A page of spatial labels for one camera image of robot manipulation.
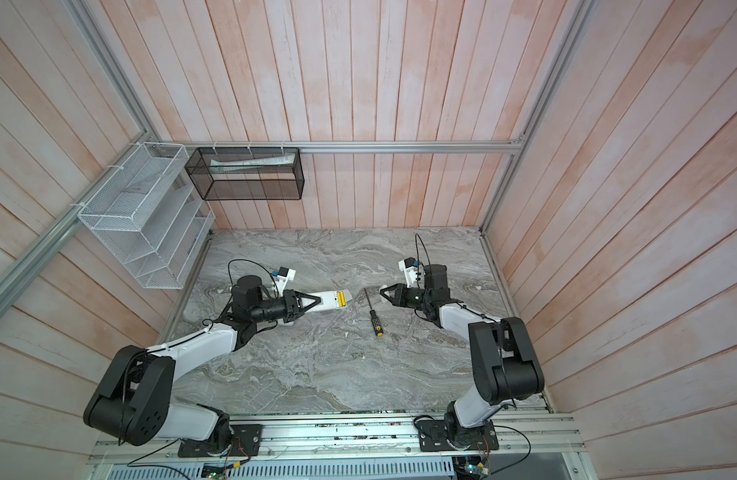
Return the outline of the white paper in basket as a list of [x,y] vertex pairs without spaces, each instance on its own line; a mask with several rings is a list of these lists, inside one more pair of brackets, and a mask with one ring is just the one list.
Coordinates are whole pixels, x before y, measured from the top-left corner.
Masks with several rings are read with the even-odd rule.
[[284,173],[294,168],[296,154],[248,158],[242,160],[212,160],[212,174],[274,174]]

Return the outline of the black mesh wall basket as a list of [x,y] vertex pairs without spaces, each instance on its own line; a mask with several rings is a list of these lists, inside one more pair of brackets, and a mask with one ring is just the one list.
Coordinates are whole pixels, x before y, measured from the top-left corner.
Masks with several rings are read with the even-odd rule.
[[[212,160],[242,160],[296,154],[294,168],[274,174],[212,174]],[[286,147],[199,147],[186,164],[186,173],[206,201],[299,200],[304,193],[300,151]]]

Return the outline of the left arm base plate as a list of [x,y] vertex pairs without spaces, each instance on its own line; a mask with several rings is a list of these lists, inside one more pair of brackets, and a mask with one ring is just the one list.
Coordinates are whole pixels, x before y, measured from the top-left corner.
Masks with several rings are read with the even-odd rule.
[[220,426],[208,440],[182,440],[178,458],[258,456],[262,440],[262,424],[226,424]]

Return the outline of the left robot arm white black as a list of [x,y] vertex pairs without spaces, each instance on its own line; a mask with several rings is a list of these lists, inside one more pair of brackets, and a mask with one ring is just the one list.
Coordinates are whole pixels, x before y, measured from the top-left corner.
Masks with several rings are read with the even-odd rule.
[[242,276],[232,284],[220,317],[200,331],[149,348],[122,348],[92,394],[82,416],[84,424],[134,446],[154,439],[184,440],[210,456],[225,454],[234,435],[228,414],[210,406],[172,402],[174,382],[242,349],[260,332],[310,311],[343,308],[349,299],[342,291],[290,290],[284,279],[268,290],[262,278]]

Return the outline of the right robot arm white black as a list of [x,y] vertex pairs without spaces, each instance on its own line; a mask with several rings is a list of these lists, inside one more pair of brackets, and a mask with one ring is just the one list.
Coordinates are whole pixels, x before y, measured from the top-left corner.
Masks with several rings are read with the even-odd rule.
[[545,388],[527,326],[518,317],[494,318],[456,300],[442,264],[410,257],[399,268],[405,281],[382,288],[380,296],[463,338],[471,352],[474,385],[449,405],[442,421],[424,419],[420,434],[456,449],[476,446],[490,435],[491,418],[505,402],[526,400]]

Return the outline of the white mesh wall shelf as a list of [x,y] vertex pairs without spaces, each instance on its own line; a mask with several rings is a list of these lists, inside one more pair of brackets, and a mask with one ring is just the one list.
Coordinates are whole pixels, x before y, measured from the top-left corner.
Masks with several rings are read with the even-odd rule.
[[194,185],[178,184],[186,147],[141,143],[78,212],[146,289],[181,290],[214,224]]

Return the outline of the aluminium mounting rail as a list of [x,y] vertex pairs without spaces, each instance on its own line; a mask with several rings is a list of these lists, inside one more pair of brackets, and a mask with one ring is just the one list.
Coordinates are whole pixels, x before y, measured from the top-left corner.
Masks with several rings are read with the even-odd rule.
[[584,452],[576,421],[568,414],[539,408],[502,410],[466,450],[446,440],[444,413],[381,411],[379,413],[234,415],[230,425],[243,430],[260,426],[244,445],[256,449],[256,460],[330,459],[347,457],[422,456],[424,444],[442,455]]

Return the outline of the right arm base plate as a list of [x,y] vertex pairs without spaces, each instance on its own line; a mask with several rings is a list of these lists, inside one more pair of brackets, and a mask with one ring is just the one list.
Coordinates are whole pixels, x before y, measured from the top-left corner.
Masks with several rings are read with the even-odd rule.
[[444,452],[453,450],[499,449],[497,434],[492,421],[474,428],[464,428],[454,418],[436,420],[430,415],[420,415],[413,420],[418,432],[422,452]]

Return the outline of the green circuit board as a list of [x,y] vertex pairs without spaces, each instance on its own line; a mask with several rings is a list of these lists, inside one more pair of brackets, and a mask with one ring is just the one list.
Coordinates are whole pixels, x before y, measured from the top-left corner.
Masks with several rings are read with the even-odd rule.
[[220,465],[208,465],[202,466],[200,472],[200,478],[208,480],[229,480],[230,472],[234,469],[234,466],[220,466]]

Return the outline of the white air conditioner remote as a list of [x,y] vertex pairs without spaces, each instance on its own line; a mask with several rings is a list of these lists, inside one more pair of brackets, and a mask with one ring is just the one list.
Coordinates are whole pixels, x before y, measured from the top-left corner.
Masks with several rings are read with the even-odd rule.
[[348,302],[352,300],[352,294],[348,290],[323,291],[314,292],[312,295],[318,295],[322,298],[322,305],[316,306],[312,312],[338,310],[346,308]]

